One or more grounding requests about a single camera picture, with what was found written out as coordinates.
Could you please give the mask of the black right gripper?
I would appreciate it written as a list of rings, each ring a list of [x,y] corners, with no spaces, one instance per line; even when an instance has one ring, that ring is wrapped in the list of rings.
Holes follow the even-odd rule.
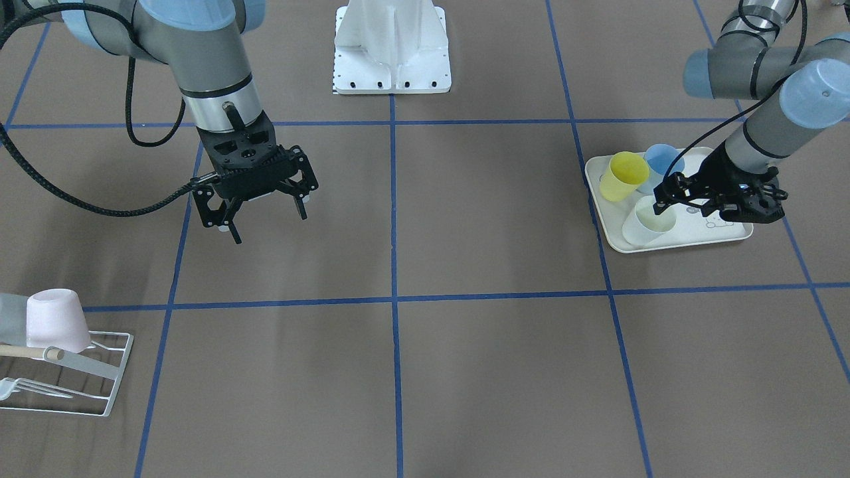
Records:
[[[197,128],[218,179],[193,191],[195,208],[205,228],[228,231],[242,244],[234,218],[245,200],[279,191],[294,198],[301,220],[307,220],[306,202],[319,188],[309,157],[299,145],[289,149],[276,142],[274,124],[265,112],[256,121],[232,132]],[[218,208],[210,207],[216,194]]]

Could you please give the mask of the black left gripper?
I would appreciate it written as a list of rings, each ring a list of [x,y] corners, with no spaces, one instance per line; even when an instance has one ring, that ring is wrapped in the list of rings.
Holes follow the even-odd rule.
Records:
[[[664,176],[655,188],[653,214],[661,216],[674,204],[699,209],[702,216],[718,212],[729,222],[770,224],[786,215],[783,201],[788,193],[780,188],[778,168],[750,173],[732,163],[719,147],[702,161],[694,175],[681,172]]]

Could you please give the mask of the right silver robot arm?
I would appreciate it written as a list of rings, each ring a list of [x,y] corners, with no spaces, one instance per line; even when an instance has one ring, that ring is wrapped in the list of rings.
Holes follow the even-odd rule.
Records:
[[[125,128],[141,147],[170,140],[191,113],[213,170],[195,177],[160,202],[134,210],[100,208],[56,187],[24,158],[6,130],[2,145],[34,182],[64,202],[103,216],[152,214],[191,195],[206,228],[242,239],[234,218],[242,204],[272,193],[294,199],[305,220],[305,203],[319,183],[309,158],[297,145],[276,140],[264,111],[242,34],[261,25],[264,1],[3,1],[2,43],[27,25],[61,22],[79,42],[128,59]],[[164,139],[143,141],[133,130],[131,98],[138,60],[164,64],[180,91],[175,125]]]

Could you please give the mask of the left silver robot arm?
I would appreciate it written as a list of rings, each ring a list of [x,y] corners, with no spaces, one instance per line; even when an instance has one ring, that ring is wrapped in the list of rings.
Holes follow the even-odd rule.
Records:
[[[770,224],[784,217],[788,194],[778,164],[848,116],[848,33],[806,46],[775,46],[802,1],[740,1],[713,48],[690,55],[684,90],[705,99],[753,100],[744,122],[693,175],[667,171],[655,188],[656,215],[674,204],[728,222]]]

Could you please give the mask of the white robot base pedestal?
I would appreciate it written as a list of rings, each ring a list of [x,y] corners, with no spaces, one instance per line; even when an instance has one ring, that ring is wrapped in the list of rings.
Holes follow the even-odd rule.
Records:
[[[433,2],[349,1],[335,19],[335,94],[443,94],[452,89],[446,12]]]

